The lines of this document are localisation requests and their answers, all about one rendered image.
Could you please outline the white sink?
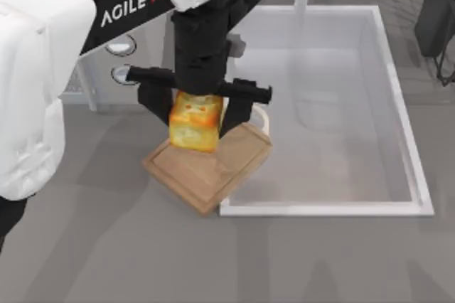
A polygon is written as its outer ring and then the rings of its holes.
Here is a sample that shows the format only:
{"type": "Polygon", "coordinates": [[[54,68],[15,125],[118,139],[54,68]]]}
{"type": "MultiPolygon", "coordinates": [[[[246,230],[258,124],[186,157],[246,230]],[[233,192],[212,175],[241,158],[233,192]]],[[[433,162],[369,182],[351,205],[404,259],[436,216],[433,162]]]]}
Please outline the white sink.
{"type": "Polygon", "coordinates": [[[235,31],[272,152],[222,216],[434,215],[378,7],[258,6],[235,31]]]}

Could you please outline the black chair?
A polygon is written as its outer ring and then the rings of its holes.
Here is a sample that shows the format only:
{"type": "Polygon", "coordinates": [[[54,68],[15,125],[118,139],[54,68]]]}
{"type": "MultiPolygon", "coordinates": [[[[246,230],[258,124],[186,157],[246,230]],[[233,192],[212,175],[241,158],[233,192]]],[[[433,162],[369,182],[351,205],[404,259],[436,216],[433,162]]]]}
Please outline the black chair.
{"type": "Polygon", "coordinates": [[[455,0],[423,0],[414,34],[422,56],[434,61],[437,80],[443,86],[455,83],[455,67],[450,76],[442,74],[447,47],[455,38],[455,0]]]}

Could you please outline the golden bread loaf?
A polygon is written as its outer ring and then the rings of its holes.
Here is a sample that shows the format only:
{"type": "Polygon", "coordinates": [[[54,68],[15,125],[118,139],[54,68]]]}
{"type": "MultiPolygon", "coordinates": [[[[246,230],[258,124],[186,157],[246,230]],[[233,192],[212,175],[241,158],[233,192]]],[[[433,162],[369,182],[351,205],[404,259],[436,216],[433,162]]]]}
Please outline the golden bread loaf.
{"type": "Polygon", "coordinates": [[[214,152],[220,138],[224,99],[178,91],[169,115],[168,136],[175,147],[214,152]]]}

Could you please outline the round microwave knob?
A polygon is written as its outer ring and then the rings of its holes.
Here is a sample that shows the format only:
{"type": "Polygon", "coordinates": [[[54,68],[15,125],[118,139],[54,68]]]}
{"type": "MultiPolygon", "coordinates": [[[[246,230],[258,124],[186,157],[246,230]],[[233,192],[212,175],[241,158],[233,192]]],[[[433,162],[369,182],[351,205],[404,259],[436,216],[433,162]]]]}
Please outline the round microwave knob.
{"type": "Polygon", "coordinates": [[[106,44],[105,50],[118,57],[126,57],[137,49],[137,42],[130,34],[124,34],[106,44]]]}
{"type": "Polygon", "coordinates": [[[128,65],[128,64],[118,65],[118,66],[113,67],[110,72],[111,78],[113,79],[113,81],[115,81],[119,85],[124,85],[124,86],[137,85],[138,82],[127,80],[127,76],[128,76],[130,68],[131,68],[131,65],[128,65]]]}

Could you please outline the wooden cutting board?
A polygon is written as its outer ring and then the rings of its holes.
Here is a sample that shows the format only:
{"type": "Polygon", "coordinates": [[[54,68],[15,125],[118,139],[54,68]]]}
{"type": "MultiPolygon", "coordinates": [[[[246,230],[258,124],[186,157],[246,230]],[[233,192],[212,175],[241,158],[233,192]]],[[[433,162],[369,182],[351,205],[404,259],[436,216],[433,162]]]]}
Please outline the wooden cutting board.
{"type": "Polygon", "coordinates": [[[272,150],[269,115],[256,104],[252,112],[262,118],[263,127],[242,123],[223,136],[213,153],[174,147],[166,140],[143,160],[143,167],[203,216],[216,207],[228,207],[228,196],[265,163],[272,150]]]}

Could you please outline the pale microwave oven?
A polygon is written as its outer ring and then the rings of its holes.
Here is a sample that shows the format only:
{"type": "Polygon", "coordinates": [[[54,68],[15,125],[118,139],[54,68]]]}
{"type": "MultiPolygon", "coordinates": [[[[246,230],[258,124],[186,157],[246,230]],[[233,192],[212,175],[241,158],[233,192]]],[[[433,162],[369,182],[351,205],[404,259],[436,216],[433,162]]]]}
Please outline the pale microwave oven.
{"type": "Polygon", "coordinates": [[[84,105],[93,112],[137,111],[138,85],[119,85],[111,78],[111,69],[118,65],[143,68],[173,65],[173,29],[165,14],[130,31],[137,42],[136,51],[126,57],[108,53],[105,46],[85,54],[75,66],[67,89],[61,95],[66,105],[84,105]]]}

